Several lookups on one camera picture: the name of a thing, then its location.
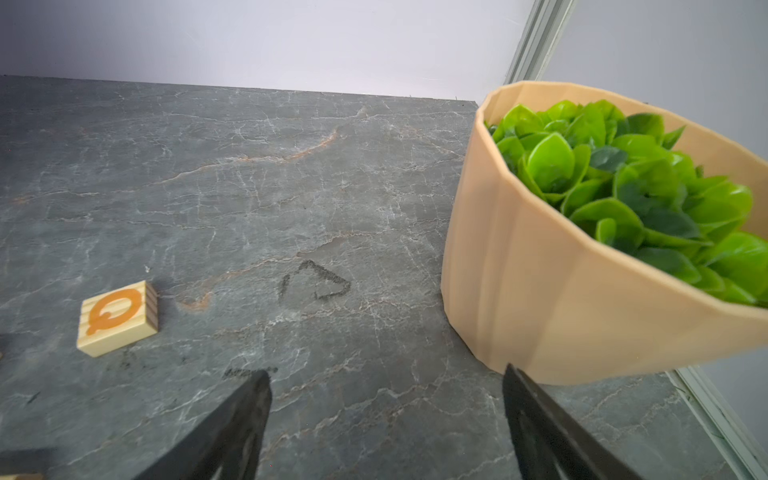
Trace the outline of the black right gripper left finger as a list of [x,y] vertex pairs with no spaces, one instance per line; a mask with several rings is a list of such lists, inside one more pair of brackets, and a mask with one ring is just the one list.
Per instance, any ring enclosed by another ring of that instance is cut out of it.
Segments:
[[244,383],[139,479],[254,479],[272,402],[270,376]]

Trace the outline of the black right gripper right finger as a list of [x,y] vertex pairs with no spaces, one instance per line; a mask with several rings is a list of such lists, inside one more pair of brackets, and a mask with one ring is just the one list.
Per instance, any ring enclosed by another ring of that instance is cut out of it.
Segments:
[[640,479],[524,371],[507,365],[502,392],[524,479]]

